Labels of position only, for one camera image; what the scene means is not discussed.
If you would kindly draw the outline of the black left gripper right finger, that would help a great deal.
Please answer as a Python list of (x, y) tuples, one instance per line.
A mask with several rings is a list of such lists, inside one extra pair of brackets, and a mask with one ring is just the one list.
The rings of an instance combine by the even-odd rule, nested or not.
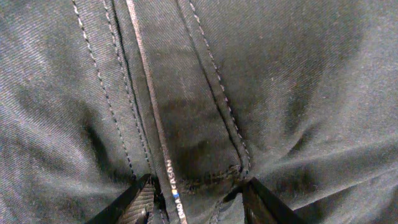
[(241, 189), (246, 224), (306, 224), (256, 178)]

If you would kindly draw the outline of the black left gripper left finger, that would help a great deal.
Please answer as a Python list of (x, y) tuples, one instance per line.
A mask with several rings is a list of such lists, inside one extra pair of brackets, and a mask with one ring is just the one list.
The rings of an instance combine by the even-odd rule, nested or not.
[(89, 224), (147, 224), (154, 209), (155, 185), (150, 174), (136, 180)]

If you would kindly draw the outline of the black shorts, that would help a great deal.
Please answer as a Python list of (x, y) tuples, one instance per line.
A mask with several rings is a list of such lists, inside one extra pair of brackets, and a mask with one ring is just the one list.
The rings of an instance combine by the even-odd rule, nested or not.
[(1, 222), (397, 222), (396, 1), (2, 1)]

